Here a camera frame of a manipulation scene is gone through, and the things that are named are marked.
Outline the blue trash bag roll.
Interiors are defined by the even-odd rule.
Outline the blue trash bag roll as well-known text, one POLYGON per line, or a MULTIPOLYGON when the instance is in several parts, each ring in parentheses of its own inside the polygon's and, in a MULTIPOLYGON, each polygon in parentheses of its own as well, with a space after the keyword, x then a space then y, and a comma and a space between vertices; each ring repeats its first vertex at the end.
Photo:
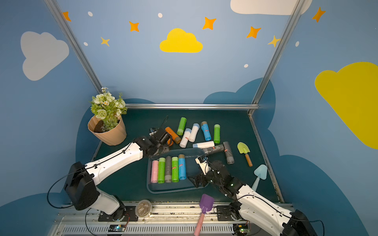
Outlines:
POLYGON ((187 170, 186 170, 186 157, 184 154, 179 154, 178 156, 179 161, 179 180, 183 181, 187 178, 187 170))
POLYGON ((210 131, 209 131, 208 123, 206 121, 203 121, 201 123, 201 130, 203 132, 204 139, 206 141, 210 141, 212 138, 211 138, 211 134, 210 134, 210 131))

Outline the dark teal storage box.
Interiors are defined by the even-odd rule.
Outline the dark teal storage box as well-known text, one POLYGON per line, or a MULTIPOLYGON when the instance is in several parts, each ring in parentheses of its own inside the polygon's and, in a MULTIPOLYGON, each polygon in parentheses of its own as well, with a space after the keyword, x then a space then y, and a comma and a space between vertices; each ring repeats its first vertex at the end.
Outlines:
POLYGON ((196 189, 192 180, 194 177, 202 174, 202 169, 196 163, 196 159, 204 155, 204 151, 199 148, 189 148, 171 150, 160 156, 150 158, 147 167, 148 191, 153 194, 162 194, 196 189), (151 182, 153 161, 159 161, 161 158, 165 159, 165 167, 172 167, 171 182, 169 183, 151 182))

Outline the right controller board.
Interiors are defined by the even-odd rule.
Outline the right controller board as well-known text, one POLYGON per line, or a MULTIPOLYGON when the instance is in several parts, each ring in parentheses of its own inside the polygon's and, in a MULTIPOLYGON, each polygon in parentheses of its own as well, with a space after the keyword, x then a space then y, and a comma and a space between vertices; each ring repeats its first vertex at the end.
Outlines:
POLYGON ((246 236, 250 233, 249 226, 246 224, 233 224, 234 236, 246 236))

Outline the grey trash bag roll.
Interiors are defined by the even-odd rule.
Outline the grey trash bag roll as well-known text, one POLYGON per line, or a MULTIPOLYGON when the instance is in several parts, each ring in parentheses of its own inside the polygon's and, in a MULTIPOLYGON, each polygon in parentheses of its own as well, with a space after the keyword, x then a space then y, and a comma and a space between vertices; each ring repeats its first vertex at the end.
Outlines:
POLYGON ((164 182, 165 183, 172 182, 172 157, 171 156, 167 156, 165 158, 164 182))
POLYGON ((202 150, 207 156, 210 156, 219 152, 224 152, 224 145, 216 145, 213 147, 207 147, 207 148, 203 148, 202 150))
POLYGON ((223 142, 224 154, 228 165, 234 164, 234 157, 229 142, 223 142))

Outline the pink trash bag roll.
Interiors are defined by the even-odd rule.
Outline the pink trash bag roll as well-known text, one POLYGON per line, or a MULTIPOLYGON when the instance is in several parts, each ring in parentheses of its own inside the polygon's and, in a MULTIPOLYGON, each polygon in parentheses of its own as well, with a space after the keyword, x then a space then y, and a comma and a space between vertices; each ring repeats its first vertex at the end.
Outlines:
POLYGON ((158 183, 158 164, 159 164, 158 160, 152 161, 151 178, 150 178, 151 183, 158 183))

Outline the green trash bag roll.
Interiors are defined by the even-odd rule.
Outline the green trash bag roll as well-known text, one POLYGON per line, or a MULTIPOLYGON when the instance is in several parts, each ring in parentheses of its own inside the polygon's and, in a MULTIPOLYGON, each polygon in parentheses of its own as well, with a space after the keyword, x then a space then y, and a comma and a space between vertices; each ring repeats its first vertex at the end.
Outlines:
POLYGON ((186 122, 187 122, 187 119, 185 117, 180 118, 179 126, 177 129, 177 135, 183 136, 185 128, 186 128, 186 122))
POLYGON ((179 158, 172 157, 172 182, 179 182, 179 158))
POLYGON ((158 174, 157 181, 159 184, 165 183, 165 158, 160 157, 158 160, 158 174))
POLYGON ((219 124, 214 125, 214 143, 219 144, 221 142, 221 126, 219 124))

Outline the green toy trowel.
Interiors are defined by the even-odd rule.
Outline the green toy trowel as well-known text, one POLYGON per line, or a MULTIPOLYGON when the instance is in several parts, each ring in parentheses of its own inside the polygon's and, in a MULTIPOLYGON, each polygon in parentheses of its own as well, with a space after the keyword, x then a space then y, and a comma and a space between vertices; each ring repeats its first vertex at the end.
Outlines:
POLYGON ((241 154, 244 154, 244 155, 245 155, 245 158, 246 158, 246 160, 247 160, 247 163, 248 163, 249 167, 253 167, 252 161, 251 161, 251 159, 250 159, 250 157, 249 157, 249 152, 250 152, 249 147, 248 147, 245 143, 243 143, 243 142, 239 142, 239 143, 237 144, 237 148, 238 148, 238 150, 239 150, 239 152, 240 152, 241 154))

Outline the light blue toy spade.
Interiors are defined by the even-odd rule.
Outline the light blue toy spade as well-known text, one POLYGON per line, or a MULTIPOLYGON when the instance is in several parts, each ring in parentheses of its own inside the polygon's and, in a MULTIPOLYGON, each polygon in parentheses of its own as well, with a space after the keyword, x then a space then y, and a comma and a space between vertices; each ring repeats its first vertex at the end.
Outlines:
POLYGON ((267 177, 267 166, 264 164, 261 164, 259 167, 255 169, 254 174, 256 175, 257 178, 252 185, 252 190, 256 191, 260 180, 265 180, 267 177))

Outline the purple toy shovel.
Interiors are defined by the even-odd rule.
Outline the purple toy shovel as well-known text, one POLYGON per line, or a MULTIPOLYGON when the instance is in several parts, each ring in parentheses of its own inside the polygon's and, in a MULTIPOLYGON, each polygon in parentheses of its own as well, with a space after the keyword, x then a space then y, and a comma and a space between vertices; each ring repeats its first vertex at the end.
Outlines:
POLYGON ((204 221, 205 214, 209 212, 213 208, 213 204, 215 199, 207 194, 203 194, 199 203, 201 208, 201 215, 200 219, 197 223, 196 229, 194 231, 194 236, 199 236, 202 228, 202 224, 204 221))

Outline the flower pot with plant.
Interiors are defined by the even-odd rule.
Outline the flower pot with plant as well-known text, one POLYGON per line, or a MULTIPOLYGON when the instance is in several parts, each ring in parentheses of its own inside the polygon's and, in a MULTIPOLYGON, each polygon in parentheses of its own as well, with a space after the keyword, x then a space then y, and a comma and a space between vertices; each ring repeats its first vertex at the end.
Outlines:
POLYGON ((109 146, 121 144, 127 137, 122 115, 127 113, 122 95, 113 96, 108 88, 92 97, 91 112, 93 117, 88 122, 88 130, 109 146))

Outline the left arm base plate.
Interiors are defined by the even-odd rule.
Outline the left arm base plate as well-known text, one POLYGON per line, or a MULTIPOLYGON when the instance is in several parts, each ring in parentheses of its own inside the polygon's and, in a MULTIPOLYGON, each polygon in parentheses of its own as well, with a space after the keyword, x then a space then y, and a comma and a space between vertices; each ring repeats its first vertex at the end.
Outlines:
POLYGON ((135 206, 121 206, 113 214, 109 215, 101 211, 99 222, 137 222, 138 216, 135 212, 135 206))

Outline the orange trash bag roll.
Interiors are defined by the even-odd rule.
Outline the orange trash bag roll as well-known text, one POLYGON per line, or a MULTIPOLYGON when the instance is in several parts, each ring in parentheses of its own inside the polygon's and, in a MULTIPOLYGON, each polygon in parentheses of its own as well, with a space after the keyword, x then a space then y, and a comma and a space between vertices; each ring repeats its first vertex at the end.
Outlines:
POLYGON ((181 138, 170 127, 166 127, 165 130, 171 135, 173 142, 180 144, 181 138))
POLYGON ((172 146, 174 144, 174 141, 172 139, 172 137, 169 137, 169 139, 167 140, 167 143, 166 143, 169 147, 172 146))

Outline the white roll lying flat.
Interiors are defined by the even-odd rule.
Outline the white roll lying flat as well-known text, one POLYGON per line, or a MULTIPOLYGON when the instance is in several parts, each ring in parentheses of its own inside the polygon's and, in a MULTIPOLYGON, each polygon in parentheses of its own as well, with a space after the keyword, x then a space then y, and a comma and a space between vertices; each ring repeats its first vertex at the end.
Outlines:
POLYGON ((211 147, 214 147, 214 146, 215 146, 215 143, 213 141, 207 141, 207 142, 193 144, 193 148, 200 148, 200 149, 211 148, 211 147))

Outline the white trash bag roll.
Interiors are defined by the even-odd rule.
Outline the white trash bag roll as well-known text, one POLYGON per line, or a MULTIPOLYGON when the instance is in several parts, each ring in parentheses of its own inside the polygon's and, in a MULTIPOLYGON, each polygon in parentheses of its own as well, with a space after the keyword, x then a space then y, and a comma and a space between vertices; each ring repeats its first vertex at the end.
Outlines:
POLYGON ((181 142, 179 144, 179 146, 181 148, 186 148, 186 146, 188 144, 188 141, 189 141, 189 137, 190 137, 191 131, 192 130, 190 128, 186 128, 185 129, 183 137, 182 137, 181 142))
POLYGON ((194 123, 193 127, 192 127, 192 130, 191 130, 191 134, 189 135, 189 141, 190 142, 192 142, 192 143, 195 142, 196 136, 197 136, 197 133, 198 133, 199 129, 200 129, 199 124, 194 123))

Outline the white trash bag roll right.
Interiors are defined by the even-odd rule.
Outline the white trash bag roll right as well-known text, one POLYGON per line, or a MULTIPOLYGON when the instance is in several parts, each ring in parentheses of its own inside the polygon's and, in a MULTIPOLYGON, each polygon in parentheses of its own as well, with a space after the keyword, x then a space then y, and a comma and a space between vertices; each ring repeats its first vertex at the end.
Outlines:
POLYGON ((199 129, 200 129, 199 124, 194 123, 193 127, 192 127, 192 130, 191 130, 191 134, 189 135, 189 141, 190 142, 192 142, 192 143, 195 142, 196 136, 197 136, 197 133, 198 133, 199 129))

